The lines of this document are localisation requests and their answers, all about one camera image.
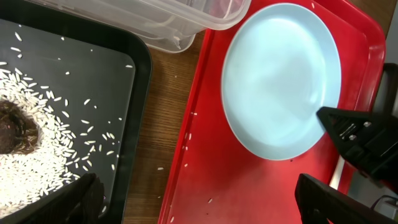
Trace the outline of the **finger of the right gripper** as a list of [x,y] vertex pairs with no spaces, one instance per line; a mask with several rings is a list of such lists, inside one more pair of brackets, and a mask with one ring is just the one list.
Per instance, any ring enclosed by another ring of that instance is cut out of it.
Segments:
[[397,182],[397,118],[322,107],[317,116],[339,154],[373,180]]

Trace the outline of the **light blue plate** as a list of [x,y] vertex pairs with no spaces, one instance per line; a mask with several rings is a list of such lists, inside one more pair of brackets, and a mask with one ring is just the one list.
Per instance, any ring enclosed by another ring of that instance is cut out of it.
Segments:
[[336,42],[312,10],[277,3],[237,31],[221,75],[224,114],[236,139],[263,159],[295,158],[324,135],[317,111],[338,105]]

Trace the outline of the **brown food scrap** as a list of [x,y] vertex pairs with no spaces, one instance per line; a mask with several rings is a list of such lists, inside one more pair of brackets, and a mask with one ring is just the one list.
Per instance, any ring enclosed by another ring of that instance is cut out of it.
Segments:
[[30,154],[35,151],[39,130],[19,107],[1,101],[1,154]]

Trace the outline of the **white rice pile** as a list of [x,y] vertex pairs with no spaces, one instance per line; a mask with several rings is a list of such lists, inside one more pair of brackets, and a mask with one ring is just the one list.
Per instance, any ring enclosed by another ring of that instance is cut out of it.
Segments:
[[111,199],[134,80],[128,54],[32,30],[1,29],[1,98],[39,130],[35,151],[1,157],[1,215],[97,174]]

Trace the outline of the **white plastic spoon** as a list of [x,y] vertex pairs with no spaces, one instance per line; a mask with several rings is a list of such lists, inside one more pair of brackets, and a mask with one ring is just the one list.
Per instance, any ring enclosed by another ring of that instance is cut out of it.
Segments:
[[333,173],[330,183],[329,183],[329,186],[335,190],[338,189],[338,186],[340,184],[344,164],[345,164],[345,160],[340,156],[338,158],[337,165],[335,167],[334,173]]

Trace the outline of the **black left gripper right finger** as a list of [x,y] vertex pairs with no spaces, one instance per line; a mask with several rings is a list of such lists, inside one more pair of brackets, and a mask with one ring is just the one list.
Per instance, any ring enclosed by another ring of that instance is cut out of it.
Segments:
[[295,200],[303,224],[397,223],[308,174],[299,175]]

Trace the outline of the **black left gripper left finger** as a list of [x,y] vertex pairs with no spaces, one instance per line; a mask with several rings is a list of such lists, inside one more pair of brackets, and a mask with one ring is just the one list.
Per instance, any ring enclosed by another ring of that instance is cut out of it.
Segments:
[[104,200],[104,185],[96,174],[84,174],[58,191],[5,216],[1,224],[94,224]]

